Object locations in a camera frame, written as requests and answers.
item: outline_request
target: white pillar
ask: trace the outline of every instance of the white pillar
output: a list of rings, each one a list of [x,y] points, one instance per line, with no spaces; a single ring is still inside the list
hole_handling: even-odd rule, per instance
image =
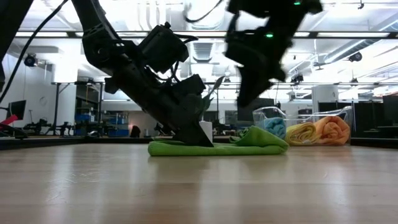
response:
[[[319,112],[318,103],[335,102],[338,100],[337,85],[318,85],[312,87],[312,113]]]
[[[68,52],[65,52],[53,65],[53,82],[66,83],[77,81],[78,69],[80,66],[80,44],[70,46]],[[57,125],[64,122],[73,124],[75,122],[75,102],[76,86],[61,85],[58,98]]]

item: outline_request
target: plastic container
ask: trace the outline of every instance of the plastic container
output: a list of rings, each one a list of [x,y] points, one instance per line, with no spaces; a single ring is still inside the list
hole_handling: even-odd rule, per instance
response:
[[[353,109],[346,106],[334,111],[288,115],[275,106],[267,106],[254,110],[253,118],[254,125],[267,131],[271,121],[283,120],[283,139],[291,146],[339,146],[350,142]]]

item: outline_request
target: ceiling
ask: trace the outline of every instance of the ceiling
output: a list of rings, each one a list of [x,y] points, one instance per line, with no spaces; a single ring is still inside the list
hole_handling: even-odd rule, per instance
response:
[[[232,15],[225,12],[225,4],[213,11],[206,19],[196,24],[187,24],[183,20],[183,9],[192,5],[188,16],[192,19],[206,13],[218,0],[206,0],[206,6],[199,0],[100,0],[106,16],[116,31],[148,31],[157,24],[168,21],[174,31],[214,31],[226,30]],[[25,17],[20,31],[33,31],[61,0],[35,0],[28,15]],[[308,15],[300,26],[301,31],[373,31],[397,32],[398,2],[396,0],[363,0],[364,7],[358,9],[359,1],[323,0],[325,11],[315,16]],[[239,18],[238,29],[253,29],[266,23],[248,14]],[[44,27],[43,31],[82,31],[76,12],[71,2]],[[15,43],[23,45],[24,38],[17,38]],[[79,39],[35,39],[31,46],[57,47],[60,52],[69,52],[72,46],[80,47]],[[288,50],[282,59],[284,70],[289,76],[301,73],[305,82],[348,82],[353,77],[360,82],[395,82],[398,77],[397,40],[349,40],[349,39],[296,39],[294,46]],[[223,56],[226,44],[221,38],[200,39],[189,44],[190,58],[180,66],[180,78],[198,73],[207,82],[215,81],[222,75],[230,76],[232,82],[239,82],[233,61]],[[349,62],[347,57],[361,52],[360,62]],[[43,59],[56,62],[57,54],[38,54]],[[106,74],[88,64],[84,55],[80,55],[81,66],[79,76],[93,77],[103,80]],[[197,63],[201,58],[208,63]],[[322,64],[323,70],[318,70],[314,64]],[[376,86],[364,86],[353,91],[367,93]],[[278,86],[278,90],[267,91],[269,97],[289,97],[288,93],[306,94],[309,86],[292,88]],[[223,90],[223,98],[236,97],[235,90]]]

